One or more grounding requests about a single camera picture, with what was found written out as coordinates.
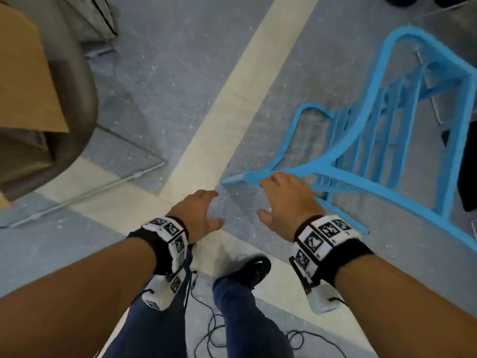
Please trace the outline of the person's leg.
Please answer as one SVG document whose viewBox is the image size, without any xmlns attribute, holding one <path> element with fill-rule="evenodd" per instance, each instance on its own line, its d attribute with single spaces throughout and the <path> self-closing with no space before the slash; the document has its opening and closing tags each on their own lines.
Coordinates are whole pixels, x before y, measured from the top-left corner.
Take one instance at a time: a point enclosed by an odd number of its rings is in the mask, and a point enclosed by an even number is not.
<svg viewBox="0 0 477 358">
<path fill-rule="evenodd" d="M 228 358 L 294 358 L 288 339 L 256 306 L 249 286 L 220 278 L 213 300 L 224 319 Z"/>
<path fill-rule="evenodd" d="M 187 249 L 183 270 L 174 281 L 159 275 L 149 279 L 100 358 L 188 358 L 185 313 L 192 260 Z"/>
</svg>

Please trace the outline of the person's left leg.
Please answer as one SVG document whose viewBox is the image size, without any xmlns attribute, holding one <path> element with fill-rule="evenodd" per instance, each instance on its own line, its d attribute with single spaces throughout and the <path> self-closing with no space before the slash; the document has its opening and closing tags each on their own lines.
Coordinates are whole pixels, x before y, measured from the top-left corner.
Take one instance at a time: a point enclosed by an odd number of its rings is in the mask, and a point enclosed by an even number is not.
<svg viewBox="0 0 477 358">
<path fill-rule="evenodd" d="M 174 281 L 159 275 L 149 279 L 100 358 L 188 358 L 185 313 L 192 260 L 187 249 L 183 270 Z"/>
</svg>

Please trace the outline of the person's right forearm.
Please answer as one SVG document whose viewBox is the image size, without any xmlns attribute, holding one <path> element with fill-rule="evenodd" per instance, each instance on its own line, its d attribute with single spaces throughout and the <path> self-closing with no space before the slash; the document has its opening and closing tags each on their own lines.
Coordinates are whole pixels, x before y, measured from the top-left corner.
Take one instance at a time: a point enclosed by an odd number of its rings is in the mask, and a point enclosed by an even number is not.
<svg viewBox="0 0 477 358">
<path fill-rule="evenodd" d="M 379 358 L 477 358 L 477 319 L 382 258 L 354 259 L 334 282 Z"/>
</svg>

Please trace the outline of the person's left forearm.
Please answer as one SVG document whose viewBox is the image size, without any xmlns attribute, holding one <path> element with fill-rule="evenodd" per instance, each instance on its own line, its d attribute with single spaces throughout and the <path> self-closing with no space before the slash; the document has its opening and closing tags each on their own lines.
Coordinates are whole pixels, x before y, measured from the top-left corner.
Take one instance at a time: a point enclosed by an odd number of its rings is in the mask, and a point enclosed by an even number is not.
<svg viewBox="0 0 477 358">
<path fill-rule="evenodd" d="M 127 238 L 3 296 L 0 358 L 94 358 L 156 262 Z"/>
</svg>

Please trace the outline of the person's left hand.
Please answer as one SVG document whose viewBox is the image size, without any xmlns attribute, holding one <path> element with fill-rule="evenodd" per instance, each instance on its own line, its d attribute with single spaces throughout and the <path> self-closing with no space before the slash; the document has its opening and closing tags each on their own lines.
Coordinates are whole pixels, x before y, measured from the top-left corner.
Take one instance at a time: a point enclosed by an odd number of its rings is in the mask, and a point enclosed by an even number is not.
<svg viewBox="0 0 477 358">
<path fill-rule="evenodd" d="M 174 205 L 166 217 L 181 222 L 188 233 L 188 243 L 197 243 L 204 237 L 204 227 L 209 207 L 219 193 L 215 190 L 198 190 Z"/>
</svg>

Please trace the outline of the grey striped cloth bag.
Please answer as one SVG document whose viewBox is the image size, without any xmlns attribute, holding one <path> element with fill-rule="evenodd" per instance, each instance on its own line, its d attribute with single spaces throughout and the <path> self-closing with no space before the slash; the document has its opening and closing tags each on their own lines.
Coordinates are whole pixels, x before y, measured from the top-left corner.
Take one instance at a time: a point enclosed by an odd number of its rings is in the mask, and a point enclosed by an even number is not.
<svg viewBox="0 0 477 358">
<path fill-rule="evenodd" d="M 118 36 L 107 0 L 57 0 L 63 16 L 80 43 L 110 41 Z"/>
</svg>

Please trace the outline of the metal threaded rod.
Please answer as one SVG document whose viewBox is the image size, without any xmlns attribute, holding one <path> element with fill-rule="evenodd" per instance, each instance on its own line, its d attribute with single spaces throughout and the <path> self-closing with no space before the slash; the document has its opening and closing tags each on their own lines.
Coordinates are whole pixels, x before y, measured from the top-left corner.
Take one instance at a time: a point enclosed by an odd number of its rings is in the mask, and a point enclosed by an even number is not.
<svg viewBox="0 0 477 358">
<path fill-rule="evenodd" d="M 423 65 L 424 65 L 424 60 L 423 60 L 423 58 L 422 58 L 422 56 L 421 56 L 421 54 L 420 54 L 420 51 L 419 51 L 418 49 L 416 49 L 416 50 L 414 51 L 414 54 L 415 54 L 415 57 L 416 57 L 416 60 L 417 60 L 418 64 L 419 64 L 420 66 L 423 66 Z M 424 78 L 424 85 L 425 85 L 426 87 L 429 87 L 429 79 L 428 79 L 428 77 L 427 77 L 426 71 L 424 72 L 423 78 Z M 438 126 L 441 126 L 442 123 L 443 123 L 443 121 L 442 121 L 441 118 L 440 118 L 440 114 L 439 114 L 439 112 L 438 112 L 437 103 L 436 103 L 436 101 L 435 101 L 434 96 L 430 96 L 430 97 L 429 97 L 429 101 L 430 101 L 430 104 L 431 104 L 431 108 L 432 108 L 432 112 L 433 112 L 433 114 L 434 114 L 435 121 L 436 121 L 436 123 L 438 124 Z"/>
</svg>

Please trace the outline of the person's right hand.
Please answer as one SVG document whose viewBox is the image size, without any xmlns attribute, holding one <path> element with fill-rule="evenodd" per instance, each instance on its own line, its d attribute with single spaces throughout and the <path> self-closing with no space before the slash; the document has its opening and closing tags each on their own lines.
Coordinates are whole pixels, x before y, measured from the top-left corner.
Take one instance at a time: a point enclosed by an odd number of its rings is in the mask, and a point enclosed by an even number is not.
<svg viewBox="0 0 477 358">
<path fill-rule="evenodd" d="M 259 186 L 275 219 L 274 228 L 269 229 L 286 241 L 294 242 L 297 231 L 307 220 L 325 216 L 310 185 L 295 175 L 277 172 L 260 180 Z"/>
</svg>

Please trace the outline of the black bag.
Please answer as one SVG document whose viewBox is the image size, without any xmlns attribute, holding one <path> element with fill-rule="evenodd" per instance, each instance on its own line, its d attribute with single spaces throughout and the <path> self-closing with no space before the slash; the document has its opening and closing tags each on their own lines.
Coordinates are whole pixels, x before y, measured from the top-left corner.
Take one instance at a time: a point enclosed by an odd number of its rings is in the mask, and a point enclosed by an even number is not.
<svg viewBox="0 0 477 358">
<path fill-rule="evenodd" d="M 457 190 L 463 210 L 467 213 L 477 211 L 477 120 L 468 128 L 466 145 L 463 152 Z"/>
</svg>

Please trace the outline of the brown cardboard box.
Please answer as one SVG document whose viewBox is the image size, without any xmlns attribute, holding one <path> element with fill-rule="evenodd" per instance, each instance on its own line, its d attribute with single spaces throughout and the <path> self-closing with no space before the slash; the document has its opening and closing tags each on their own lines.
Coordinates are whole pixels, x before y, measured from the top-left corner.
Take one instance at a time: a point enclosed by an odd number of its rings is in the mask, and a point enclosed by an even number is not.
<svg viewBox="0 0 477 358">
<path fill-rule="evenodd" d="M 37 26 L 2 3 L 0 128 L 69 132 Z"/>
</svg>

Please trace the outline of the person's right leg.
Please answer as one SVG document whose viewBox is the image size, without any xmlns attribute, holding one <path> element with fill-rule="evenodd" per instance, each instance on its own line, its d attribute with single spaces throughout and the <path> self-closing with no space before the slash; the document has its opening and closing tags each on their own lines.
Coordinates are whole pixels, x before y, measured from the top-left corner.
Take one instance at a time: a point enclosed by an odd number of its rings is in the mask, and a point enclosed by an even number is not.
<svg viewBox="0 0 477 358">
<path fill-rule="evenodd" d="M 213 300 L 224 319 L 228 358 L 294 358 L 288 339 L 256 306 L 249 286 L 220 278 Z"/>
</svg>

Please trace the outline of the black shoe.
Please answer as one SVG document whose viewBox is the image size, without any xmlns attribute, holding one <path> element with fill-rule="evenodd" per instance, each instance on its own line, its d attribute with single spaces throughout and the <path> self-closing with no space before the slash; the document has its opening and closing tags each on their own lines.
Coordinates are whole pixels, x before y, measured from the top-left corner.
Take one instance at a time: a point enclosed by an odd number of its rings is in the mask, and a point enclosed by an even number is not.
<svg viewBox="0 0 477 358">
<path fill-rule="evenodd" d="M 237 282 L 242 286 L 253 290 L 261 283 L 271 271 L 271 261 L 265 255 L 255 255 L 242 260 L 235 261 L 225 275 L 219 277 L 213 284 L 215 289 L 219 283 L 225 279 Z"/>
</svg>

